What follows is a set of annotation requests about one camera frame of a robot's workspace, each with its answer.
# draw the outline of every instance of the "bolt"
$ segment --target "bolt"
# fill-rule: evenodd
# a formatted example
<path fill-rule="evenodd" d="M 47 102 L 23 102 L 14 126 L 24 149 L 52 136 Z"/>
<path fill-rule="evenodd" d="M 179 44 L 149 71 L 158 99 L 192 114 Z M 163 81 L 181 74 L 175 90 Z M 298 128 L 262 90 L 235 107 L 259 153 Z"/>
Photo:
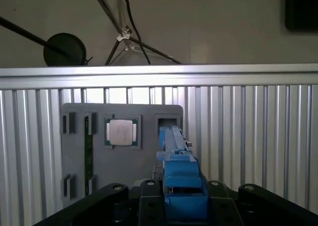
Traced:
<path fill-rule="evenodd" d="M 245 189 L 246 189 L 246 190 L 249 190 L 249 191 L 252 191 L 252 190 L 254 190 L 254 187 L 253 187 L 253 186 L 250 186 L 250 185 L 246 185 L 246 186 L 245 186 Z"/>
<path fill-rule="evenodd" d="M 121 185 L 115 185 L 113 187 L 114 190 L 121 190 L 123 187 Z"/>

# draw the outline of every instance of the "metal tripod stand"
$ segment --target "metal tripod stand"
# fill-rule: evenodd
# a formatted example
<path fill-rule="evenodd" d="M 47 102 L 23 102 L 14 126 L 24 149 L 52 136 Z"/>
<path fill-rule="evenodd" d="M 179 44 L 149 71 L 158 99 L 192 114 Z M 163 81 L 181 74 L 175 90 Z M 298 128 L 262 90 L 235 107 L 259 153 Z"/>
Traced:
<path fill-rule="evenodd" d="M 145 43 L 143 42 L 139 42 L 139 40 L 135 39 L 134 37 L 131 36 L 131 29 L 126 26 L 126 27 L 120 27 L 119 23 L 117 22 L 115 16 L 113 15 L 112 11 L 111 11 L 111 8 L 108 6 L 107 2 L 105 0 L 97 0 L 98 3 L 100 4 L 100 6 L 103 8 L 104 12 L 106 13 L 106 15 L 108 16 L 108 18 L 110 19 L 110 21 L 112 22 L 113 26 L 115 27 L 116 31 L 118 32 L 118 36 L 116 38 L 116 42 L 115 42 L 115 45 L 113 46 L 108 58 L 107 58 L 107 61 L 105 63 L 105 65 L 109 65 L 111 63 L 111 60 L 113 59 L 113 56 L 120 44 L 121 41 L 124 41 L 126 46 L 127 46 L 127 49 L 131 49 L 131 45 L 130 45 L 130 41 L 131 42 L 134 42 L 136 44 L 139 44 L 139 45 L 142 45 L 144 48 L 156 53 L 157 55 L 159 56 L 162 56 L 164 57 L 165 59 L 169 60 L 169 61 L 172 61 L 176 64 L 181 64 L 181 62 L 177 61 L 175 58 L 171 57 L 171 56 L 168 56 L 166 55 L 165 53 L 162 53 L 161 51 L 158 51 L 156 50 L 155 48 L 149 46 L 149 45 L 146 45 Z"/>

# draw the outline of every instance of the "black round disc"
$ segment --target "black round disc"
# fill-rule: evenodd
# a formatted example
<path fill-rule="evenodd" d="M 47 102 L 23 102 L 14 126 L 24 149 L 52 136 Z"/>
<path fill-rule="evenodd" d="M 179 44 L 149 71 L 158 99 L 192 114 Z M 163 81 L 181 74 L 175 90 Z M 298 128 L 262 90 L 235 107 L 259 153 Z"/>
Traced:
<path fill-rule="evenodd" d="M 52 36 L 47 42 L 50 45 L 63 50 L 68 56 L 61 55 L 47 47 L 44 47 L 43 57 L 47 66 L 83 66 L 85 64 L 85 45 L 75 35 L 59 33 Z"/>

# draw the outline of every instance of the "corrugated metal panel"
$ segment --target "corrugated metal panel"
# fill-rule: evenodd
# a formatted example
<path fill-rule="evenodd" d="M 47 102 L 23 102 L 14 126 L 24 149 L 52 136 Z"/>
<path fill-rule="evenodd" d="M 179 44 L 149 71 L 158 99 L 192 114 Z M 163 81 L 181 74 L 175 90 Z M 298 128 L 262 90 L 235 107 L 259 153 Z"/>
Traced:
<path fill-rule="evenodd" d="M 184 133 L 207 178 L 233 189 L 262 185 L 318 213 L 318 68 L 299 71 L 298 78 L 294 72 L 223 74 L 0 80 L 1 225 L 32 225 L 62 208 L 58 116 L 69 102 L 181 105 Z"/>

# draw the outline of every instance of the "tripod leg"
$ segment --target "tripod leg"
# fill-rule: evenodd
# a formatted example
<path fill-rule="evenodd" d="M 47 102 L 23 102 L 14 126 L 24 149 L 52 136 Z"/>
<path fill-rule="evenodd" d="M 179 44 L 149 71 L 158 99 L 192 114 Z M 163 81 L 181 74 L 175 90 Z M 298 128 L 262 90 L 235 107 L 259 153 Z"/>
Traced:
<path fill-rule="evenodd" d="M 108 56 L 108 58 L 107 58 L 107 61 L 106 61 L 106 63 L 105 63 L 106 66 L 109 65 L 109 63 L 110 63 L 111 59 L 113 58 L 113 56 L 114 56 L 114 54 L 115 54 L 115 52 L 116 52 L 118 46 L 119 46 L 119 41 L 116 40 L 116 43 L 115 43 L 113 49 L 111 50 L 111 52 L 110 52 L 110 54 L 109 54 L 109 56 Z"/>
<path fill-rule="evenodd" d="M 104 10 L 104 12 L 106 13 L 106 15 L 108 16 L 108 18 L 110 19 L 110 21 L 113 23 L 115 29 L 117 30 L 117 32 L 119 34 L 121 34 L 123 31 L 119 26 L 119 23 L 117 22 L 117 20 L 115 19 L 113 13 L 111 12 L 110 7 L 107 5 L 105 0 L 97 0 L 99 5 L 102 7 L 102 9 Z"/>
<path fill-rule="evenodd" d="M 27 30 L 23 29 L 22 27 L 19 27 L 18 25 L 15 25 L 14 23 L 8 21 L 7 19 L 4 19 L 3 17 L 0 16 L 0 26 L 3 26 L 4 28 L 15 32 L 16 34 L 23 36 L 30 41 L 33 41 L 41 46 L 44 46 L 51 51 L 55 51 L 56 53 L 66 57 L 66 58 L 72 58 L 67 52 L 64 50 L 61 50 L 60 48 L 53 46 L 49 44 L 47 41 L 41 39 L 40 37 L 32 34 L 31 32 L 28 32 Z"/>
<path fill-rule="evenodd" d="M 170 60 L 170 61 L 172 61 L 172 62 L 175 62 L 175 63 L 177 63 L 177 64 L 181 64 L 181 62 L 180 62 L 180 61 L 177 61 L 175 58 L 172 58 L 172 57 L 170 57 L 170 56 L 168 56 L 168 55 L 166 55 L 166 54 L 164 54 L 164 53 L 162 53 L 162 52 L 156 50 L 155 48 L 153 48 L 153 47 L 151 47 L 151 46 L 149 46 L 149 45 L 146 45 L 146 44 L 143 43 L 143 42 L 140 43 L 139 40 L 135 39 L 134 37 L 130 37 L 129 40 L 131 40 L 132 42 L 135 42 L 135 43 L 137 43 L 137 44 L 141 44 L 143 47 L 147 48 L 148 50 L 151 50 L 151 51 L 155 52 L 156 54 L 158 54 L 158 55 L 160 55 L 160 56 L 162 56 L 162 57 L 165 57 L 166 59 L 168 59 L 168 60 Z"/>

